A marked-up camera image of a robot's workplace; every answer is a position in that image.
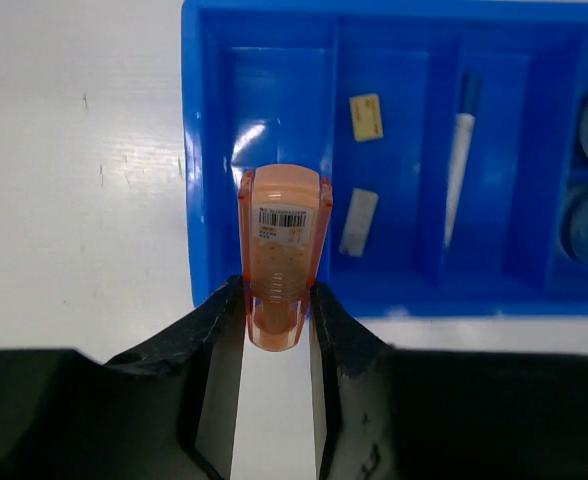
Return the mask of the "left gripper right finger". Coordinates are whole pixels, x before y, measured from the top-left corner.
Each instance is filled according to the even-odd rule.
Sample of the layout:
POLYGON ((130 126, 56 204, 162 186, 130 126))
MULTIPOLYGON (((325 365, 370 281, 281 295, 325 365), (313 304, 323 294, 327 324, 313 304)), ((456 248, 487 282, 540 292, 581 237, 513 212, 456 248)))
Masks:
POLYGON ((588 479, 588 355, 405 349, 311 291, 320 479, 588 479))

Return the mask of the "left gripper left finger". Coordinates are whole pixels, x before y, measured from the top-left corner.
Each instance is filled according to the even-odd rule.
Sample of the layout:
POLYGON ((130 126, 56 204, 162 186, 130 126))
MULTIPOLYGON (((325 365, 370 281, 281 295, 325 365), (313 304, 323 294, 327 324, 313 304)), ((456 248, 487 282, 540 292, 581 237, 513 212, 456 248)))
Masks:
POLYGON ((240 277, 105 363, 0 350, 0 479, 227 479, 244 343, 240 277))

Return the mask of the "white eraser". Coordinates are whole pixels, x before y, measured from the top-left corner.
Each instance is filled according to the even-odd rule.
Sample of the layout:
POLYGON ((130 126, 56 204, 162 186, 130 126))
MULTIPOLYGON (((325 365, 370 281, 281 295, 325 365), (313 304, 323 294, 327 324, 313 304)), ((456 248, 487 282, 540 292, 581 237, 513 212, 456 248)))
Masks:
POLYGON ((339 251, 351 257, 361 257, 369 236, 378 194, 373 191, 354 188, 350 199, 339 251))

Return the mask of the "orange correction tape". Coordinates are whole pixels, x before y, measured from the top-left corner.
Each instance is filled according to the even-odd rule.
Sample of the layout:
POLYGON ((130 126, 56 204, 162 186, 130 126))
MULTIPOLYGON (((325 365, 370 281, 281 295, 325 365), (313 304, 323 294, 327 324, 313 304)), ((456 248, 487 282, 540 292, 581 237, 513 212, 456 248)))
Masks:
POLYGON ((250 341, 294 347, 310 305, 333 208, 330 180, 271 164, 243 174, 238 191, 245 318, 250 341))

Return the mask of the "blue white marker pen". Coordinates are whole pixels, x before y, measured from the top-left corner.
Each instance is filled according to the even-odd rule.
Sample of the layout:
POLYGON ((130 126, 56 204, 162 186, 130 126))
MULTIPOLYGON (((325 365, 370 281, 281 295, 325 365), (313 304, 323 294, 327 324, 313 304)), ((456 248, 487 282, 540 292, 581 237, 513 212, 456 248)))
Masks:
POLYGON ((458 205, 465 178, 475 126, 475 110, 478 102, 481 80, 477 74, 466 74, 463 78, 459 111, 456 115, 449 160, 448 188, 446 199, 446 216, 444 248, 448 249, 455 227, 458 205))

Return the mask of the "yellow eraser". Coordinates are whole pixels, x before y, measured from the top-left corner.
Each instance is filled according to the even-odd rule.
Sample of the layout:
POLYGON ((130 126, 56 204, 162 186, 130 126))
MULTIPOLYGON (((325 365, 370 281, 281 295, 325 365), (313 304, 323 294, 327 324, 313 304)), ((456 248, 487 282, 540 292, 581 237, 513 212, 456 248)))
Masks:
POLYGON ((376 93, 353 96, 349 99, 353 136, 356 142, 383 137, 379 96, 376 93))

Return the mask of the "blue compartment tray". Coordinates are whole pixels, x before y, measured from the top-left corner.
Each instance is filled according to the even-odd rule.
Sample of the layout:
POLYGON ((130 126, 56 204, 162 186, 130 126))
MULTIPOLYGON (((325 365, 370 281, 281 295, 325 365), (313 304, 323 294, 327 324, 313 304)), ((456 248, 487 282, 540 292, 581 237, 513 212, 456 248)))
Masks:
POLYGON ((588 315, 588 266, 559 251, 588 185, 588 3, 187 1, 181 76, 192 295, 241 270, 243 174, 330 179, 318 276, 356 316, 588 315), (451 244, 449 160, 463 78, 481 85, 451 244), (356 142, 349 99, 379 96, 356 142), (354 188, 379 196, 361 257, 339 251, 354 188))

